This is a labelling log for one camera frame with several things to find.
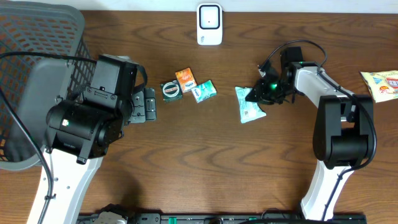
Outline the teal wipes pouch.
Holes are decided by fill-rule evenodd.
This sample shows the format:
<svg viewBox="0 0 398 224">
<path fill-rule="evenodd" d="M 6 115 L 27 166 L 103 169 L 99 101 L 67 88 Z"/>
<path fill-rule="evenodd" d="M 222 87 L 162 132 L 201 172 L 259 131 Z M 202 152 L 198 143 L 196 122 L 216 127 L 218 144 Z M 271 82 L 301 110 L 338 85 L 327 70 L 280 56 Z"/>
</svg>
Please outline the teal wipes pouch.
<svg viewBox="0 0 398 224">
<path fill-rule="evenodd" d="M 266 113 L 260 109 L 257 103 L 246 101 L 246 97 L 251 90 L 252 88 L 240 86 L 235 87 L 235 92 L 239 103 L 240 121 L 242 124 L 266 116 Z"/>
</svg>

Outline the dark green round-label box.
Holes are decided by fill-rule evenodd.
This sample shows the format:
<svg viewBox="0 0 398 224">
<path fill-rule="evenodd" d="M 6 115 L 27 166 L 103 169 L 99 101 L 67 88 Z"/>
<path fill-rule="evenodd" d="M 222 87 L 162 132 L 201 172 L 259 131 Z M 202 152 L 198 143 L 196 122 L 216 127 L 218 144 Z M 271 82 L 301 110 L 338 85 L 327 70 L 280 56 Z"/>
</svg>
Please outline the dark green round-label box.
<svg viewBox="0 0 398 224">
<path fill-rule="evenodd" d="M 161 83 L 160 87 L 162 90 L 163 100 L 166 103 L 181 100 L 183 98 L 182 89 L 177 80 Z"/>
</svg>

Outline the small teal tissue pack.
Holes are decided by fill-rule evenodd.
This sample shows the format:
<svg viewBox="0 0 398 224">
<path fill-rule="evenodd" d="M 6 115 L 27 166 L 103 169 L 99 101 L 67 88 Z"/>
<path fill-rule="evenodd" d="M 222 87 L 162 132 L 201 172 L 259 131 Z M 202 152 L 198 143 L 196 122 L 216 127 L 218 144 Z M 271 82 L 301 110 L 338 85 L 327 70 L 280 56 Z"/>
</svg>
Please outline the small teal tissue pack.
<svg viewBox="0 0 398 224">
<path fill-rule="evenodd" d="M 214 87 L 211 80 L 208 80 L 205 83 L 193 87 L 191 91 L 197 103 L 216 96 L 217 94 L 216 88 Z"/>
</svg>

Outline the orange small tissue pack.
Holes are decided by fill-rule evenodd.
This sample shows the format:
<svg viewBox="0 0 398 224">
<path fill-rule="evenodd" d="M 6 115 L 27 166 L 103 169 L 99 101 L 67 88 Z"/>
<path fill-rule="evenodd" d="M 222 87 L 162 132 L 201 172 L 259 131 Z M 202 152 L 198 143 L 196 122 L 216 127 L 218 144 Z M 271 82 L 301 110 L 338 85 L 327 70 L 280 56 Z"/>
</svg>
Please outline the orange small tissue pack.
<svg viewBox="0 0 398 224">
<path fill-rule="evenodd" d="M 175 75 L 183 93 L 186 93 L 197 86 L 197 82 L 190 68 L 177 71 L 175 72 Z"/>
</svg>

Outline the yellow wet wipes pack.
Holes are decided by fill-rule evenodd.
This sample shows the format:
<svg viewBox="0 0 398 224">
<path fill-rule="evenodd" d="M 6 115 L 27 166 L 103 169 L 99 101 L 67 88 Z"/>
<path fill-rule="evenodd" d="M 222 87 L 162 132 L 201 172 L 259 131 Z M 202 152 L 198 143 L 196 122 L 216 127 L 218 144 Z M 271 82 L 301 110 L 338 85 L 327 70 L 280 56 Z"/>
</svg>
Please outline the yellow wet wipes pack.
<svg viewBox="0 0 398 224">
<path fill-rule="evenodd" d="M 397 70 L 360 74 L 376 103 L 397 99 Z"/>
</svg>

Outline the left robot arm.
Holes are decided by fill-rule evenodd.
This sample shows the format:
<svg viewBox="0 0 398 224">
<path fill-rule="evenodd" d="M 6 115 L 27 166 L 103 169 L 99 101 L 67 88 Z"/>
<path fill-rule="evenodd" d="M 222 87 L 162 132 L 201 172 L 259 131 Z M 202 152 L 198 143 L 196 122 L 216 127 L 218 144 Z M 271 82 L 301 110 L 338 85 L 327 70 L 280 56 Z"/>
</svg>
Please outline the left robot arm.
<svg viewBox="0 0 398 224">
<path fill-rule="evenodd" d="M 28 223 L 75 223 L 88 186 L 125 126 L 156 119 L 153 88 L 119 93 L 88 86 L 83 101 L 63 100 L 47 114 L 44 167 Z"/>
</svg>

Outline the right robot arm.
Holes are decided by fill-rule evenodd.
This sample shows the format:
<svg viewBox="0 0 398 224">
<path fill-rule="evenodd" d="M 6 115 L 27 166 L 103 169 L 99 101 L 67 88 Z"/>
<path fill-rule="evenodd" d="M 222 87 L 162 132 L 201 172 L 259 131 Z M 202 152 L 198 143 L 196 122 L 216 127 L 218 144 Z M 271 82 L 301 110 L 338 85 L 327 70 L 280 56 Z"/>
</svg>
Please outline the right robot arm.
<svg viewBox="0 0 398 224">
<path fill-rule="evenodd" d="M 343 186 L 376 152 L 373 101 L 339 86 L 319 63 L 302 59 L 282 62 L 282 74 L 267 65 L 245 100 L 263 105 L 282 104 L 296 93 L 316 107 L 313 151 L 317 158 L 312 182 L 300 202 L 306 220 L 329 221 Z"/>
</svg>

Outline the white barcode scanner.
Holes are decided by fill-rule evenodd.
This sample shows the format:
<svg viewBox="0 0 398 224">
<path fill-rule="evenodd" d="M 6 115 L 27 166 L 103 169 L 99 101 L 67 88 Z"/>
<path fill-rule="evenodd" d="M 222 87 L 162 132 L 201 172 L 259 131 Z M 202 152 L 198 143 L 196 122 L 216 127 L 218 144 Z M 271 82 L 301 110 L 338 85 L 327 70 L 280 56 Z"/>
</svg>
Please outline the white barcode scanner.
<svg viewBox="0 0 398 224">
<path fill-rule="evenodd" d="M 223 9 L 217 3 L 202 3 L 197 7 L 197 43 L 220 45 L 223 40 Z"/>
</svg>

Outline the grey plastic shopping basket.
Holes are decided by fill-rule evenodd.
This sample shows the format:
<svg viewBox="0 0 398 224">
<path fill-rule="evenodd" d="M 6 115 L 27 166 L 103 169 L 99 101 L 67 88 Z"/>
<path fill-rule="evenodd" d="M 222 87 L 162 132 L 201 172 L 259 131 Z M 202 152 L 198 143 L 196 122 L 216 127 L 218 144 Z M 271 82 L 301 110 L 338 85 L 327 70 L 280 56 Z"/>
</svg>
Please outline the grey plastic shopping basket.
<svg viewBox="0 0 398 224">
<path fill-rule="evenodd" d="M 85 19 L 71 6 L 1 1 L 1 52 L 42 52 L 85 61 L 32 56 L 1 59 L 1 90 L 41 145 L 49 109 L 74 88 L 92 81 L 95 65 L 83 39 Z M 1 169 L 24 170 L 39 163 L 31 143 L 1 105 Z"/>
</svg>

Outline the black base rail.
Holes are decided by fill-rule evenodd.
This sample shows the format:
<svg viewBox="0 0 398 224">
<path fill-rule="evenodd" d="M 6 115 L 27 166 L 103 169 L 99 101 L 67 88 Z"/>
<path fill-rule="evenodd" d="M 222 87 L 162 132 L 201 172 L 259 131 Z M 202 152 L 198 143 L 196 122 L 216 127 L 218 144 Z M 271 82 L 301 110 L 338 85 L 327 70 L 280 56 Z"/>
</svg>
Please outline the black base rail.
<svg viewBox="0 0 398 224">
<path fill-rule="evenodd" d="M 127 224 L 234 224 L 234 223 L 310 223 L 299 212 L 269 208 L 262 213 L 167 214 L 161 211 L 129 212 L 120 205 L 109 204 L 97 213 L 80 214 L 77 223 Z"/>
</svg>

